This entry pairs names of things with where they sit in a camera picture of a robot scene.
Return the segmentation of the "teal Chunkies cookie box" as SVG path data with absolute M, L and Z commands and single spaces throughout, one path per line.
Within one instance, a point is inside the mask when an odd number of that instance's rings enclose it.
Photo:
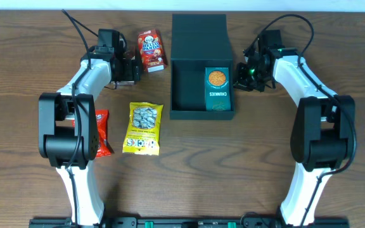
M 231 109 L 229 68 L 205 68 L 205 107 L 207 111 Z

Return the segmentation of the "red Hello Panda box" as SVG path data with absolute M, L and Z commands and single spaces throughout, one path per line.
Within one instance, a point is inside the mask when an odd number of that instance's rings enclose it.
M 167 67 L 163 42 L 157 29 L 139 33 L 138 50 L 145 72 L 156 72 Z

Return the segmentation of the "brown Pocky box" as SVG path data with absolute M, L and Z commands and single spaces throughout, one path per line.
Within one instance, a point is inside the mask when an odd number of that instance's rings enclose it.
M 115 63 L 115 86 L 134 85 L 139 80 L 135 47 L 128 49 Z

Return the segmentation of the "black gift box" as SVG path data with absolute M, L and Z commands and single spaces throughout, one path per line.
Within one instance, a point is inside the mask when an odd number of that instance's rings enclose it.
M 171 119 L 230 120 L 234 117 L 233 52 L 225 14 L 173 15 L 170 67 Z M 229 68 L 230 110 L 206 110 L 206 67 Z

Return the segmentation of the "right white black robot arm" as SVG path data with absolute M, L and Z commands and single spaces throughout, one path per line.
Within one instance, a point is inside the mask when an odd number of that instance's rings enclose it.
M 315 209 L 329 179 L 351 165 L 356 151 L 355 102 L 327 88 L 295 48 L 249 49 L 236 68 L 234 87 L 260 91 L 281 84 L 297 106 L 290 149 L 296 162 L 286 198 L 271 227 L 340 226 L 321 222 Z

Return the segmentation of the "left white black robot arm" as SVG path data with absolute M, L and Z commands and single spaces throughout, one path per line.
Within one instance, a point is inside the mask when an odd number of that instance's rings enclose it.
M 39 153 L 61 177 L 72 209 L 66 227 L 100 227 L 105 205 L 94 174 L 99 148 L 95 102 L 108 85 L 140 79 L 138 52 L 90 47 L 70 81 L 39 97 Z

